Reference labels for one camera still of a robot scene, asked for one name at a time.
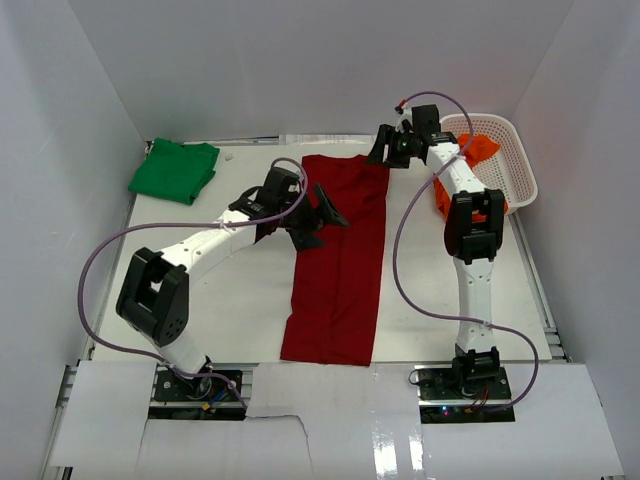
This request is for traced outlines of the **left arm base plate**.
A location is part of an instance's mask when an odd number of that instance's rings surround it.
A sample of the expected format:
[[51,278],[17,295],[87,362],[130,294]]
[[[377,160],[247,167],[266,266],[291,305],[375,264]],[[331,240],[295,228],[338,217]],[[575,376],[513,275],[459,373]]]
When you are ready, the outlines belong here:
[[148,418],[176,421],[242,421],[245,408],[241,370],[218,370],[228,381],[214,378],[184,379],[171,370],[159,369],[154,379]]

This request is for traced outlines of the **red t-shirt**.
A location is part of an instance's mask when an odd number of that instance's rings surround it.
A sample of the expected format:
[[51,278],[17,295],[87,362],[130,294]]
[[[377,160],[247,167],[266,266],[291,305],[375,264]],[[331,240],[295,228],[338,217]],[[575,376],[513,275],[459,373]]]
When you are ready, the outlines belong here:
[[367,366],[379,312],[390,172],[363,155],[308,155],[302,165],[349,225],[325,227],[318,234],[322,247],[298,253],[280,357]]

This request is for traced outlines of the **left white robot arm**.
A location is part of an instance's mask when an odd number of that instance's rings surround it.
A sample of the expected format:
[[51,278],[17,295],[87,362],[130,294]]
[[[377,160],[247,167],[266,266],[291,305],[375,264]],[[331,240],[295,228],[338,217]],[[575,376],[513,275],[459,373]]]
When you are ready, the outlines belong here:
[[211,387],[211,362],[188,331],[190,289],[234,253],[278,229],[296,250],[318,248],[327,226],[347,227],[323,187],[303,191],[296,173],[272,166],[260,186],[243,192],[219,217],[219,227],[199,231],[159,251],[137,250],[129,263],[116,312],[156,349],[177,373],[177,387],[199,399]]

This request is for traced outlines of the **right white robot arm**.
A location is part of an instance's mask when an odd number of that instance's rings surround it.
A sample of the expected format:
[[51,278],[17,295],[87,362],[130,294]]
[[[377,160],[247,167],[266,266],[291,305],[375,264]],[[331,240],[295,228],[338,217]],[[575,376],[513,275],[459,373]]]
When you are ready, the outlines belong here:
[[455,135],[442,130],[435,105],[399,105],[396,112],[394,126],[379,127],[367,162],[407,169],[420,159],[449,197],[444,245],[456,269],[461,319],[451,370],[434,383],[466,399],[484,396],[500,370],[490,329],[491,280],[503,241],[504,195],[473,173]]

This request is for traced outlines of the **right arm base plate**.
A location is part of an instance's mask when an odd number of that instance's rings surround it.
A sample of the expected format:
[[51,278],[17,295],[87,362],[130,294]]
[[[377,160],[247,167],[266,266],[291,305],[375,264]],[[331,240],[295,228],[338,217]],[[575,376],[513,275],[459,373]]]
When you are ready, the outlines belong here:
[[473,380],[464,387],[453,380],[452,368],[416,368],[408,375],[417,388],[423,425],[513,423],[514,408],[506,370],[494,379]]

